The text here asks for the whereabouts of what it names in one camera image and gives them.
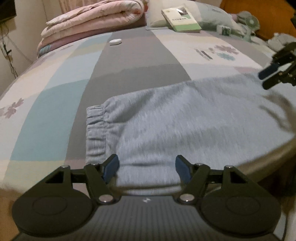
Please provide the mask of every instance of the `book cover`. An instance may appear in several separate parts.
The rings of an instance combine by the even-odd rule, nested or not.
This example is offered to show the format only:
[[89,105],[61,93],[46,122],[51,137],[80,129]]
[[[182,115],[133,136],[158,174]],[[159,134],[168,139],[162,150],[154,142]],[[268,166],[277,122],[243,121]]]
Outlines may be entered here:
[[200,32],[202,29],[185,5],[161,10],[176,32]]

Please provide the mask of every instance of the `silver bolt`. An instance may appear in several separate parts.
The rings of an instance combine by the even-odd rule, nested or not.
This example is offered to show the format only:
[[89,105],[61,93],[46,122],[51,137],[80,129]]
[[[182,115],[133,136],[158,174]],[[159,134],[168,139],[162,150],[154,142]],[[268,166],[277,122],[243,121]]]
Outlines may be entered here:
[[99,197],[99,200],[104,203],[109,203],[109,202],[112,202],[114,198],[109,194],[105,194],[105,195],[101,195]]
[[188,193],[185,193],[185,194],[182,194],[180,196],[180,199],[184,202],[191,202],[194,200],[194,196],[192,194],[188,194]]

